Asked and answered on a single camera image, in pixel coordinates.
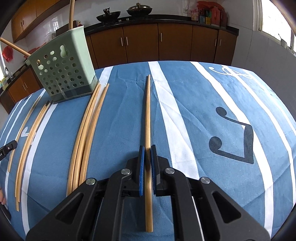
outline triangular cutout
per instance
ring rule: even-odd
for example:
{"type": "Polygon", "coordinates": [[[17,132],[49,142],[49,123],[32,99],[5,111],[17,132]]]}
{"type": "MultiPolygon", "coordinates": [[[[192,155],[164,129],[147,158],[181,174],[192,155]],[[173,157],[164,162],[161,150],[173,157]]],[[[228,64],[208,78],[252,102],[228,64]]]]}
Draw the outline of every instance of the triangular cutout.
{"type": "Polygon", "coordinates": [[[230,223],[241,217],[241,213],[232,206],[220,193],[213,192],[214,200],[225,223],[230,223]]]}
{"type": "Polygon", "coordinates": [[[79,193],[73,200],[56,214],[56,219],[65,224],[73,223],[74,217],[83,199],[83,193],[79,193]]]}

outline red plastic bag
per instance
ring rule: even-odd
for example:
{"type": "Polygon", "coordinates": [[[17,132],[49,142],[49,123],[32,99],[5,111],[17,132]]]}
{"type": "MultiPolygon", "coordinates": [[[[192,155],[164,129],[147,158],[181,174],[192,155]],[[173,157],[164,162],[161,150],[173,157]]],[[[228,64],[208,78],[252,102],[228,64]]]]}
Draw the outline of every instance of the red plastic bag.
{"type": "Polygon", "coordinates": [[[2,51],[2,56],[9,63],[13,59],[13,49],[10,46],[6,46],[2,51]]]}

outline silver bolt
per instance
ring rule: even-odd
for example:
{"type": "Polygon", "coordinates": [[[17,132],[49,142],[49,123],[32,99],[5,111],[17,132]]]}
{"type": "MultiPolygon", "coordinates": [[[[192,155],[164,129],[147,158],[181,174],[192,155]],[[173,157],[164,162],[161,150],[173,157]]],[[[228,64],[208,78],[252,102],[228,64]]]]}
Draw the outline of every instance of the silver bolt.
{"type": "Polygon", "coordinates": [[[87,185],[93,185],[93,184],[95,184],[95,183],[96,183],[96,180],[93,179],[93,178],[89,178],[89,179],[86,180],[86,184],[87,184],[87,185]]]}
{"type": "Polygon", "coordinates": [[[209,184],[210,183],[210,179],[208,177],[202,177],[200,179],[200,181],[203,183],[203,184],[209,184]]]}
{"type": "Polygon", "coordinates": [[[130,174],[130,173],[131,173],[131,170],[128,169],[128,168],[124,168],[124,169],[121,170],[121,174],[122,174],[122,175],[128,175],[128,174],[130,174]]]}
{"type": "Polygon", "coordinates": [[[174,174],[175,173],[175,170],[173,169],[173,168],[166,168],[165,169],[165,172],[167,173],[167,174],[174,174]]]}

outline blue tablecloth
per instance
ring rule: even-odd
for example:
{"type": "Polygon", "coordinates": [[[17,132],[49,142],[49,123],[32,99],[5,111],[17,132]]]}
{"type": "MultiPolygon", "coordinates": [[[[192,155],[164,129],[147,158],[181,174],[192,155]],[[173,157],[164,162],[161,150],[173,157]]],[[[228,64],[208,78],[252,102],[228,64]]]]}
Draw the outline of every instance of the blue tablecloth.
{"type": "MultiPolygon", "coordinates": [[[[108,178],[137,156],[144,144],[148,74],[151,144],[158,155],[188,177],[211,178],[273,236],[296,201],[296,123],[276,94],[250,71],[181,61],[96,70],[100,83],[110,87],[96,126],[87,178],[108,178]]],[[[42,98],[19,139],[11,172],[9,156],[0,164],[11,224],[23,238],[66,197],[74,142],[90,100],[85,96],[49,108],[27,157],[17,212],[15,178],[25,133],[50,99],[47,92],[39,90],[18,102],[0,133],[0,146],[14,140],[38,96],[42,98]]],[[[126,199],[123,241],[174,239],[169,198],[153,198],[153,233],[143,232],[143,213],[141,200],[126,199]]]]}

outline human hand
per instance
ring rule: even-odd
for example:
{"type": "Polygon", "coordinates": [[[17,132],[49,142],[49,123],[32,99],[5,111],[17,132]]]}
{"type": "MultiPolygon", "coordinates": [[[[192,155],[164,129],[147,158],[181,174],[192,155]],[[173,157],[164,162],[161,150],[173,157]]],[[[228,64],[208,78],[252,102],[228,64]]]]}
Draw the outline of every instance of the human hand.
{"type": "Polygon", "coordinates": [[[2,189],[0,188],[0,202],[2,205],[5,205],[6,204],[6,199],[3,195],[3,192],[2,192],[2,189]]]}

